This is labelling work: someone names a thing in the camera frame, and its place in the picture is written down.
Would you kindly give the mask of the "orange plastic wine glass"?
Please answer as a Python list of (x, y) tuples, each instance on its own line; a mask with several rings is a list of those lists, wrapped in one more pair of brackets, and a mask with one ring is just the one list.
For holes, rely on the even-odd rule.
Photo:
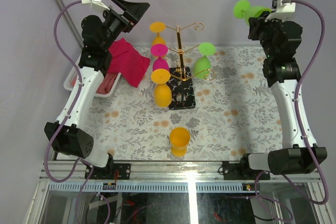
[(163, 22), (153, 22), (150, 26), (149, 29), (151, 32), (156, 34), (156, 37), (152, 41), (152, 46), (156, 44), (164, 44), (166, 45), (165, 40), (163, 37), (160, 35), (165, 30), (166, 26)]

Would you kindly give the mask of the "magenta plastic wine glass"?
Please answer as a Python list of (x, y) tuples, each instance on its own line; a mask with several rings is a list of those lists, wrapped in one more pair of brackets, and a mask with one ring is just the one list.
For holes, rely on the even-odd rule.
[(153, 71), (166, 70), (169, 72), (169, 65), (163, 57), (166, 55), (168, 48), (165, 44), (155, 44), (151, 47), (150, 52), (156, 58), (153, 63)]

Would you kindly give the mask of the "green wine glass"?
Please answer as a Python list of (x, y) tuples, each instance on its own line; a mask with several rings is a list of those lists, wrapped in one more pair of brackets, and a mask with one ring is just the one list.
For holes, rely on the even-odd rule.
[(233, 8), (234, 16), (237, 19), (244, 19), (248, 26), (251, 17), (258, 18), (263, 12), (270, 13), (271, 9), (264, 6), (251, 6), (248, 0), (239, 0)]
[(206, 79), (210, 74), (210, 69), (212, 67), (208, 56), (212, 56), (216, 48), (213, 44), (209, 42), (201, 43), (198, 46), (198, 51), (202, 55), (194, 64), (193, 75), (199, 79)]

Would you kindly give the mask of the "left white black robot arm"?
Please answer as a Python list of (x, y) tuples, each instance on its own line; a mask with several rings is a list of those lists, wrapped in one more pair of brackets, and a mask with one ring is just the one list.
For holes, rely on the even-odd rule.
[(91, 103), (110, 73), (121, 74), (133, 87), (138, 87), (150, 60), (140, 55), (121, 33), (130, 32), (140, 21), (150, 4), (112, 0), (122, 13), (116, 12), (102, 0), (79, 0), (79, 4), (97, 9), (102, 16), (89, 15), (81, 22), (83, 48), (79, 62), (73, 62), (77, 77), (68, 101), (54, 122), (44, 128), (48, 150), (75, 156), (86, 165), (87, 178), (118, 179), (120, 169), (113, 162), (112, 154), (95, 144), (94, 138), (83, 126)]

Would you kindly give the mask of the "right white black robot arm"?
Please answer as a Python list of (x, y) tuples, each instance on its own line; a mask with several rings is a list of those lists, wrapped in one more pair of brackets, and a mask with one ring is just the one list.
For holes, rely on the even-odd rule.
[(326, 159), (327, 150), (317, 145), (309, 129), (299, 87), (301, 73), (294, 55), (301, 44), (302, 27), (264, 17), (248, 21), (248, 38), (259, 41), (266, 55), (262, 71), (278, 107), (282, 149), (243, 155), (240, 175), (251, 179), (262, 170), (274, 175), (309, 174)]

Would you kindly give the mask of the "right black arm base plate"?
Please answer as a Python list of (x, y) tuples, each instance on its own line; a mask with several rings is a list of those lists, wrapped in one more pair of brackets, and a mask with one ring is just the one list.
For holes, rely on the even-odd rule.
[(255, 180), (260, 170), (253, 170), (244, 162), (222, 161), (225, 180)]

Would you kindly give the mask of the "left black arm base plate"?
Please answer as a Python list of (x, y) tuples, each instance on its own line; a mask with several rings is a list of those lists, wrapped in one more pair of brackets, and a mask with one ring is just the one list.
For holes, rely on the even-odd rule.
[(107, 167), (90, 167), (87, 165), (85, 171), (85, 178), (95, 180), (129, 180), (131, 175), (131, 164), (114, 162), (108, 163)]

